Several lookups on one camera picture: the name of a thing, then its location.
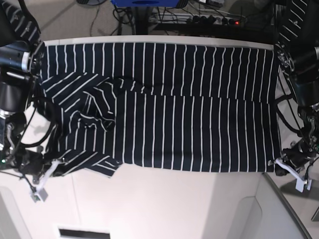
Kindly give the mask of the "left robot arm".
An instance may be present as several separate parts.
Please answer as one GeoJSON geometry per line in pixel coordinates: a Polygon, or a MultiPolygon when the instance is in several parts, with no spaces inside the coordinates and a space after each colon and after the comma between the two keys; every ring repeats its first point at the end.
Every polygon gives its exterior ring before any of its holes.
{"type": "Polygon", "coordinates": [[[283,124],[300,137],[281,156],[272,160],[275,173],[290,173],[296,189],[311,188],[310,170],[319,158],[319,2],[287,0],[280,16],[274,17],[274,55],[287,82],[290,94],[275,100],[277,115],[283,124]],[[303,127],[293,128],[279,110],[279,103],[294,100],[303,127]]]}

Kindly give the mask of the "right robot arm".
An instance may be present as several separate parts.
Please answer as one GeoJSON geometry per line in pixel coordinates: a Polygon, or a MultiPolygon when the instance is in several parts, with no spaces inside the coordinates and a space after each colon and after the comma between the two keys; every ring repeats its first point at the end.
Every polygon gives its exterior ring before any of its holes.
{"type": "Polygon", "coordinates": [[[38,23],[25,1],[18,3],[19,7],[0,4],[0,171],[13,169],[19,179],[31,175],[30,196],[44,202],[48,197],[44,185],[64,160],[46,160],[42,154],[42,143],[56,126],[56,113],[51,100],[36,92],[45,49],[38,23]],[[49,128],[38,142],[24,144],[31,123],[24,112],[40,104],[49,109],[49,128]]]}

